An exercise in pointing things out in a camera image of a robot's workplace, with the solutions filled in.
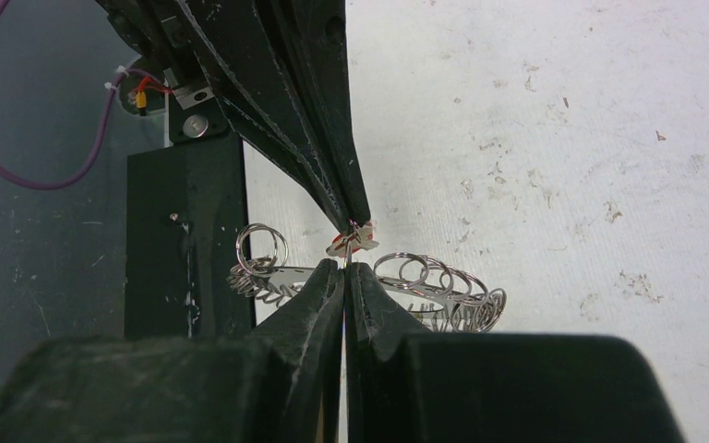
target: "coiled wire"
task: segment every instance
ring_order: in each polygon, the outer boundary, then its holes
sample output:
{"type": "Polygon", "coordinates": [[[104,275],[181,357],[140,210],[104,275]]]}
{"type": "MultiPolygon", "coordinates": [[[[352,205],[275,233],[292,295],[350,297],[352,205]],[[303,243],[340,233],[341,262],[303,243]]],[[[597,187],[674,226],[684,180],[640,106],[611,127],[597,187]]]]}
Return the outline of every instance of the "coiled wire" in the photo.
{"type": "MultiPolygon", "coordinates": [[[[227,282],[246,297],[278,307],[297,295],[311,268],[285,267],[289,249],[283,235],[261,223],[249,224],[235,241],[238,264],[230,269],[227,282]],[[245,240],[253,233],[268,232],[273,239],[273,253],[264,257],[246,259],[245,240]]],[[[421,299],[403,307],[426,327],[437,332],[488,332],[501,318],[507,303],[507,293],[501,289],[488,290],[473,274],[453,268],[438,258],[406,252],[382,256],[374,263],[374,273],[388,293],[403,293],[421,299]],[[403,260],[397,276],[382,276],[377,269],[388,261],[403,260]],[[409,280],[408,267],[420,266],[417,278],[409,280]],[[456,291],[456,283],[464,290],[456,291]]]]}

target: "gray floor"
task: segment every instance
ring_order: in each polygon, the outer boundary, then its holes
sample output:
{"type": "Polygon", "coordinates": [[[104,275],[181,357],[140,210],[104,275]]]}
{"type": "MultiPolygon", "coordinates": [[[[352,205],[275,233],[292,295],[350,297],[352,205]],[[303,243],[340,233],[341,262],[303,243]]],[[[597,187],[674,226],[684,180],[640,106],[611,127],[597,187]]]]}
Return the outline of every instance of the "gray floor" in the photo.
{"type": "MultiPolygon", "coordinates": [[[[36,180],[72,174],[116,66],[134,55],[93,1],[13,2],[0,20],[0,162],[36,180]]],[[[0,386],[49,338],[120,335],[126,156],[162,145],[161,121],[114,110],[97,164],[67,190],[0,179],[0,386]]]]}

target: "scratched white surface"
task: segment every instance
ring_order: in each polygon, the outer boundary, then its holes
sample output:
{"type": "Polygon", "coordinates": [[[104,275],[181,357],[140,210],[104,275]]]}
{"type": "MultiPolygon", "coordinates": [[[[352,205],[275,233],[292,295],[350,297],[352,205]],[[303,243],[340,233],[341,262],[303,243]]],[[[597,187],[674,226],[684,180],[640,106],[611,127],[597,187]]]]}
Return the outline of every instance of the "scratched white surface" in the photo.
{"type": "MultiPolygon", "coordinates": [[[[687,438],[709,441],[709,3],[347,5],[381,242],[357,258],[484,276],[509,294],[495,331],[631,341],[687,438]]],[[[259,154],[246,167],[250,220],[315,266],[330,223],[259,154]]]]}

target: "scratch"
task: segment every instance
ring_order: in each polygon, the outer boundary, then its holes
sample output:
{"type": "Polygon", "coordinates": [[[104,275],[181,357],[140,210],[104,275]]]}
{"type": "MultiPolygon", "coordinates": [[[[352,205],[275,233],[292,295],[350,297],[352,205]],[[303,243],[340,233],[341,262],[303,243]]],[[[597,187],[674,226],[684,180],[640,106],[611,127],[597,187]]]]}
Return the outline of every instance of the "scratch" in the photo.
{"type": "Polygon", "coordinates": [[[99,262],[102,261],[103,258],[104,258],[104,254],[102,254],[99,258],[97,258],[96,261],[94,261],[93,264],[90,266],[93,268],[94,266],[98,265],[99,262]]]}
{"type": "Polygon", "coordinates": [[[42,309],[42,305],[39,304],[39,302],[36,299],[36,296],[34,295],[33,291],[29,291],[29,295],[31,296],[31,299],[34,301],[34,304],[39,308],[39,313],[42,315],[42,321],[44,322],[44,330],[47,331],[47,337],[53,337],[50,334],[50,327],[47,326],[47,317],[44,316],[44,309],[42,309]]]}

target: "cable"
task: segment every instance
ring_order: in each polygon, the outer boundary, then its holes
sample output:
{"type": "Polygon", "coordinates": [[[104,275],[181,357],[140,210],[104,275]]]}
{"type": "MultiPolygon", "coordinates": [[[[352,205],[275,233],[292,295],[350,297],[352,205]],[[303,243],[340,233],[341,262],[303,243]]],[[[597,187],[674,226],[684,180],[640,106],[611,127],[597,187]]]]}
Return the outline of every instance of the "cable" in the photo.
{"type": "MultiPolygon", "coordinates": [[[[9,0],[0,0],[0,17],[8,4],[9,4],[9,0]]],[[[63,180],[60,182],[55,182],[55,183],[35,182],[32,180],[28,180],[26,178],[20,177],[19,175],[11,173],[4,166],[2,166],[0,164],[0,177],[4,178],[8,182],[15,184],[17,186],[22,186],[22,187],[26,187],[28,189],[35,189],[35,190],[39,190],[39,191],[52,191],[52,190],[56,190],[56,189],[62,189],[62,188],[68,187],[68,186],[72,186],[73,184],[80,181],[80,179],[82,179],[85,176],[85,174],[87,174],[88,171],[90,171],[90,168],[93,166],[94,162],[96,162],[96,158],[99,156],[99,152],[102,150],[102,144],[104,142],[104,131],[107,129],[107,120],[108,120],[108,117],[110,116],[110,112],[113,108],[113,101],[115,99],[116,88],[118,87],[118,85],[121,84],[122,81],[124,81],[124,78],[126,78],[127,74],[135,74],[135,75],[151,78],[153,81],[161,84],[161,82],[155,76],[153,76],[151,73],[146,72],[142,69],[136,69],[136,68],[129,68],[126,70],[126,73],[121,72],[115,77],[115,80],[113,80],[113,88],[111,88],[107,91],[107,99],[104,103],[104,109],[102,110],[102,118],[99,121],[99,127],[96,132],[96,138],[93,140],[93,148],[91,148],[86,161],[83,162],[83,165],[74,174],[72,174],[66,180],[63,180]]]]}

